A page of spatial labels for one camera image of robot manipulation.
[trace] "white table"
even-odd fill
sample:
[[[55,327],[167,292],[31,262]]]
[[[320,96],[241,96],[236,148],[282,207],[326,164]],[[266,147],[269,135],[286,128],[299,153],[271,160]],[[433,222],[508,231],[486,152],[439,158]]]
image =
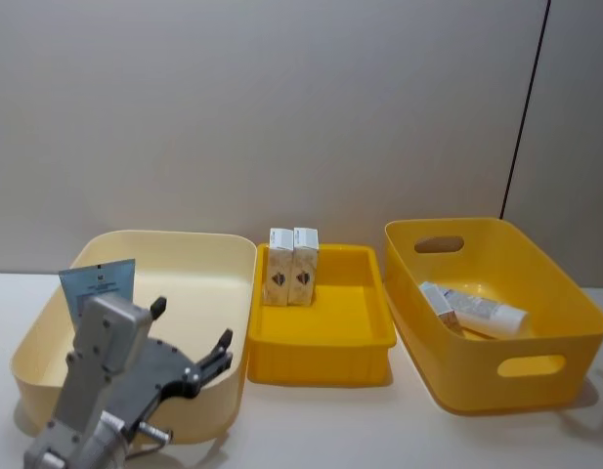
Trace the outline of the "white table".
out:
[[[9,362],[59,284],[0,274],[0,468],[22,466],[32,431]],[[603,307],[603,290],[588,289]],[[206,444],[172,447],[144,468],[603,468],[603,347],[589,385],[564,410],[459,417],[431,399],[403,343],[385,388],[281,388],[246,383],[236,423]]]

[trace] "handle cutout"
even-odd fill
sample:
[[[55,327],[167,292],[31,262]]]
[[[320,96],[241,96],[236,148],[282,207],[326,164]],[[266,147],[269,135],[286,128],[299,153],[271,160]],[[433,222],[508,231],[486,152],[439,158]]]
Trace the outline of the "handle cutout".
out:
[[[418,254],[433,254],[440,252],[457,252],[464,247],[461,236],[432,236],[419,239],[414,245]]]
[[[566,359],[563,355],[537,355],[507,359],[498,366],[496,372],[503,378],[541,376],[558,373],[565,365]]]

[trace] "white tube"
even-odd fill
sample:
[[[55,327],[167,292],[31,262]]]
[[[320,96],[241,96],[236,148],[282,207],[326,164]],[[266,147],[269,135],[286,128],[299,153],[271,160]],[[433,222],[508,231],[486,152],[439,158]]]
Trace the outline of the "white tube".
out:
[[[527,326],[527,313],[523,310],[442,286],[439,288],[463,327],[506,339],[520,335]]]

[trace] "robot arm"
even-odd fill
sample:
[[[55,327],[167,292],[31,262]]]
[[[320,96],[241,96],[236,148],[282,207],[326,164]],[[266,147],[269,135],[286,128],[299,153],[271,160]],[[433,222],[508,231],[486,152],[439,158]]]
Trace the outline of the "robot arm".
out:
[[[147,423],[166,399],[195,398],[228,369],[232,332],[197,363],[177,348],[148,338],[165,309],[149,310],[116,296],[91,299],[83,315],[52,420],[25,453],[24,469],[120,468],[138,433],[161,446],[172,434]]]

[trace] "gray wall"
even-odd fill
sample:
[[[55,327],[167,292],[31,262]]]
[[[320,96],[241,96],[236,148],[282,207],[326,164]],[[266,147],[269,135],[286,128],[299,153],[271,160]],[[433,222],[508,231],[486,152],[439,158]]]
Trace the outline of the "gray wall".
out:
[[[505,218],[603,286],[603,0],[553,0]]]
[[[0,270],[497,216],[544,0],[0,0]]]

